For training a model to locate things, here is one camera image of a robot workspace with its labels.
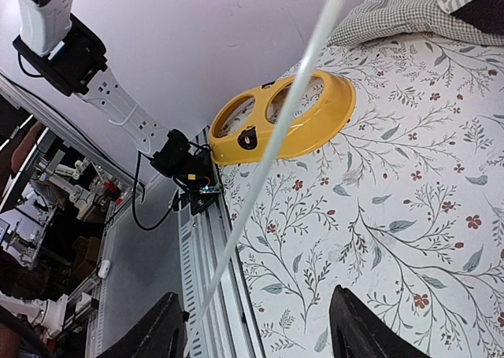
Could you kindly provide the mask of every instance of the round opening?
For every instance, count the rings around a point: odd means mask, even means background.
[[[282,89],[271,101],[271,104],[268,105],[266,110],[266,119],[271,124],[276,124],[278,121],[278,117],[280,115],[280,110],[284,106],[285,99],[287,98],[287,94],[291,89],[291,85]],[[319,98],[321,97],[322,91],[324,90],[324,81],[319,79],[318,77],[312,77],[308,83],[308,87],[305,89],[305,93],[303,93],[301,98],[301,103],[296,108],[294,113],[295,118],[299,118],[304,113],[314,106]]]
[[[235,108],[231,111],[231,114],[226,118],[226,120],[216,126],[216,134],[217,138],[223,138],[224,136],[228,136],[238,131],[239,128],[245,123],[245,121],[249,118],[252,110],[254,110],[255,98],[252,96],[248,96],[242,98],[238,104],[235,105]]]

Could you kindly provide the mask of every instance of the floral tablecloth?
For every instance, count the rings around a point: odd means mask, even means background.
[[[267,357],[332,356],[338,284],[429,356],[504,356],[504,48],[402,35],[319,68],[354,83],[355,112],[276,162],[239,243]],[[232,221],[256,166],[220,169]]]

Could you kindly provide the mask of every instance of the yellow tray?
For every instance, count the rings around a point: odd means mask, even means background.
[[[210,128],[213,161],[218,165],[232,165],[260,161],[275,124],[268,121],[268,108],[273,99],[294,82],[294,76],[267,86],[247,90],[234,97],[217,114]],[[278,158],[287,159],[310,153],[331,140],[350,119],[355,108],[355,88],[342,77],[315,71],[313,78],[321,79],[324,89],[317,103],[289,128]],[[254,98],[254,109],[246,122],[234,133],[219,134],[229,117],[246,100]]]

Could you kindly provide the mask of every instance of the wall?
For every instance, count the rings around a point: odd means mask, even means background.
[[[347,0],[345,10],[362,0]],[[166,127],[196,135],[231,97],[300,59],[324,0],[75,0],[125,89]],[[78,123],[130,171],[135,150],[100,112],[17,67],[17,0],[0,0],[0,69]],[[142,172],[149,179],[154,170]]]

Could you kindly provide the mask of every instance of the white rod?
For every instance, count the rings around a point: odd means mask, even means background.
[[[317,22],[317,26],[315,27],[312,37],[308,42],[308,46],[306,47],[305,55],[301,60],[298,74],[295,78],[294,83],[292,84],[292,88],[289,91],[287,99],[285,100],[283,108],[280,112],[280,117],[276,124],[275,130],[272,133],[272,137],[269,140],[269,144],[266,147],[265,155],[263,156],[262,161],[259,163],[254,175],[254,180],[252,181],[254,186],[252,186],[245,198],[245,202],[240,211],[239,217],[236,220],[231,235],[229,236],[228,244],[226,245],[224,254],[219,259],[217,269],[215,271],[215,274],[213,275],[212,282],[208,287],[208,291],[203,300],[202,307],[199,311],[199,314],[197,314],[196,316],[196,324],[191,331],[185,350],[183,352],[183,355],[185,357],[188,357],[190,354],[192,342],[194,341],[196,334],[202,326],[203,318],[205,317],[206,311],[208,310],[210,302],[212,301],[213,295],[215,294],[217,287],[219,286],[222,275],[228,267],[229,260],[231,259],[232,254],[235,253],[236,244],[238,243],[238,240],[242,235],[242,231],[245,228],[246,222],[250,217],[252,208],[254,207],[254,204],[258,199],[258,195],[266,182],[269,170],[271,169],[273,162],[276,160],[278,152],[280,151],[284,139],[287,136],[291,122],[294,119],[295,109],[299,105],[299,101],[301,100],[301,97],[304,94],[309,81],[311,80],[312,74],[315,71],[315,67],[317,66],[318,55],[324,48],[326,39],[334,29],[335,23],[338,20],[339,14],[341,13],[344,1],[345,0],[327,0],[325,3],[321,17]]]

